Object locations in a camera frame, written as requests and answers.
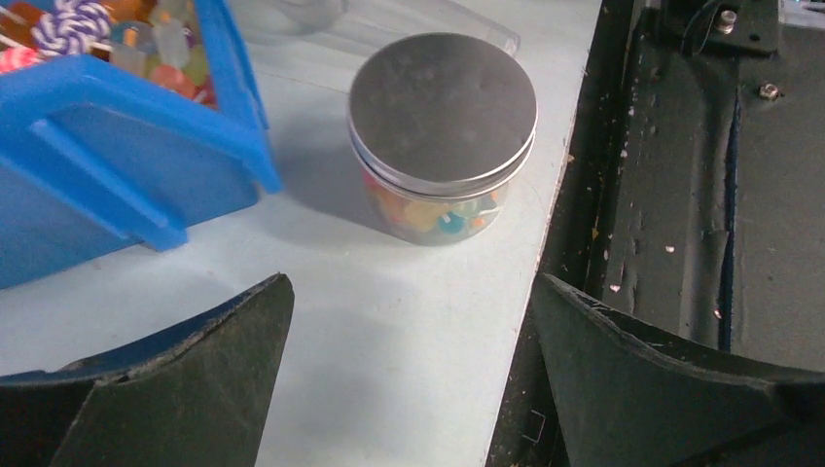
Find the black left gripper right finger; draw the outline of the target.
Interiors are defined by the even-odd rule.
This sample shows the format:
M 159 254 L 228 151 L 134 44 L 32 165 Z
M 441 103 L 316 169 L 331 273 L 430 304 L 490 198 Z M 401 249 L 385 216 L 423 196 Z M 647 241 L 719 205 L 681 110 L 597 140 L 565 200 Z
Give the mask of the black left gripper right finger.
M 574 466 L 820 466 L 824 376 L 715 350 L 559 278 L 530 305 Z

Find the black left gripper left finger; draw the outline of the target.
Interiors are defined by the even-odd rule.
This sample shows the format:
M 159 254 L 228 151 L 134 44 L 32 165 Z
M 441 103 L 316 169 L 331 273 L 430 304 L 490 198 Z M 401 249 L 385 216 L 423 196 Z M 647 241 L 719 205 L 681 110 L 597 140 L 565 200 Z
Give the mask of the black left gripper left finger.
M 254 465 L 294 300 L 278 273 L 141 340 L 2 377 L 2 464 Z

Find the blue plastic candy bin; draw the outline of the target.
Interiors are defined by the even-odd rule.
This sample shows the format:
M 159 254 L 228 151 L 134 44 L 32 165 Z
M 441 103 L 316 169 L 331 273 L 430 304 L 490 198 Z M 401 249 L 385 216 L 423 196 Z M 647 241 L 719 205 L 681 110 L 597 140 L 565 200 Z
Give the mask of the blue plastic candy bin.
M 207 107 L 90 55 L 1 77 L 1 284 L 13 287 L 251 206 L 282 183 L 230 6 L 197 1 Z

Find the clear plastic jar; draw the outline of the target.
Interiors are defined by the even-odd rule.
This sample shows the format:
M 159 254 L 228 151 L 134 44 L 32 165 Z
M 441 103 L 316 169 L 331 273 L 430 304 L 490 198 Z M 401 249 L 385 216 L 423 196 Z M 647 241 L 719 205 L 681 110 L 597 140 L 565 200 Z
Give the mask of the clear plastic jar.
M 393 236 L 407 242 L 453 244 L 488 228 L 502 211 L 512 179 L 461 199 L 425 199 L 389 188 L 366 167 L 361 169 L 369 199 Z

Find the white jar lid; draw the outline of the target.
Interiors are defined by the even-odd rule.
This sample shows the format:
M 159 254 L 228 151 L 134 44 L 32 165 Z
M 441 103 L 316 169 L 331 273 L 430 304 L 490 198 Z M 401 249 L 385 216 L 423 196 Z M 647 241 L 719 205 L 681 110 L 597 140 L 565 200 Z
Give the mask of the white jar lid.
M 482 39 L 426 33 L 393 42 L 358 69 L 347 102 L 350 140 L 385 187 L 423 199 L 467 199 L 509 182 L 537 126 L 520 64 Z

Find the clear plastic scoop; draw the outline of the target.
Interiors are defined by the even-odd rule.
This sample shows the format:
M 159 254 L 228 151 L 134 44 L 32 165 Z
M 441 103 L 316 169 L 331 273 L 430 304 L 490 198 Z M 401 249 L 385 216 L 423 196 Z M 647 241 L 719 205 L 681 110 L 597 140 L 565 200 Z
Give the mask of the clear plastic scoop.
M 448 32 L 476 37 L 507 54 L 520 36 L 454 1 L 232 1 L 249 43 L 305 41 L 366 56 L 408 36 Z

